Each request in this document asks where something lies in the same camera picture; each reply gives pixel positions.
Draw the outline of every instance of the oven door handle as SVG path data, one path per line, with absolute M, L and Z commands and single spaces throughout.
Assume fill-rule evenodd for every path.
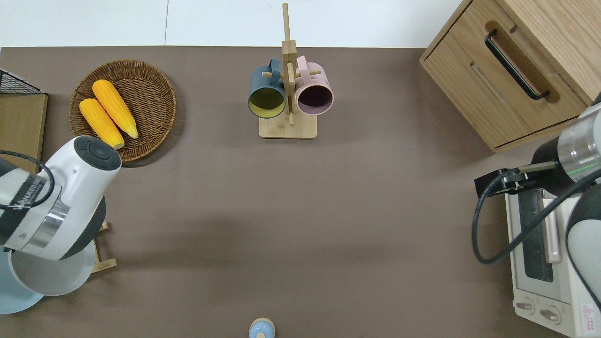
M 543 207 L 547 207 L 553 200 L 543 199 Z M 543 224 L 543 243 L 545 245 L 545 259 L 548 263 L 560 263 L 560 239 L 557 232 L 557 217 L 553 210 Z

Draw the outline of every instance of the oven knob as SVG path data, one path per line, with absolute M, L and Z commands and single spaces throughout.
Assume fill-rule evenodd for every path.
M 550 306 L 549 309 L 541 310 L 540 315 L 551 321 L 553 324 L 558 325 L 561 323 L 560 312 L 554 306 Z
M 516 303 L 516 306 L 522 310 L 532 310 L 532 304 L 528 304 L 528 303 Z
M 530 298 L 526 297 L 521 302 L 514 301 L 514 305 L 518 309 L 522 309 L 522 310 L 528 312 L 529 314 L 533 314 L 534 313 L 534 303 L 532 302 L 532 300 Z

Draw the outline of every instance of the yellow corn cob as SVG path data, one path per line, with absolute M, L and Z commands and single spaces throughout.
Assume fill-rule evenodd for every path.
M 92 84 L 92 91 L 117 126 L 129 136 L 137 138 L 136 121 L 115 86 L 107 80 L 96 80 Z
M 117 130 L 115 123 L 102 108 L 96 99 L 85 99 L 79 102 L 79 111 L 85 117 L 88 124 L 94 129 L 98 137 L 114 149 L 125 145 L 123 137 Z

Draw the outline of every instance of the toaster oven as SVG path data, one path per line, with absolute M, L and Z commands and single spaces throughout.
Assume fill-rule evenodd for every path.
M 541 189 L 505 195 L 510 240 L 553 198 Z M 599 309 L 566 251 L 566 225 L 578 198 L 560 204 L 511 253 L 513 306 L 517 315 L 566 336 L 601 337 Z

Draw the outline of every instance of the white wall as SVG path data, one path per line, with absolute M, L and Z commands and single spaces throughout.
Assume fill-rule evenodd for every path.
M 273 0 L 0 0 L 0 46 L 280 46 Z M 298 46 L 424 48 L 461 0 L 288 0 Z

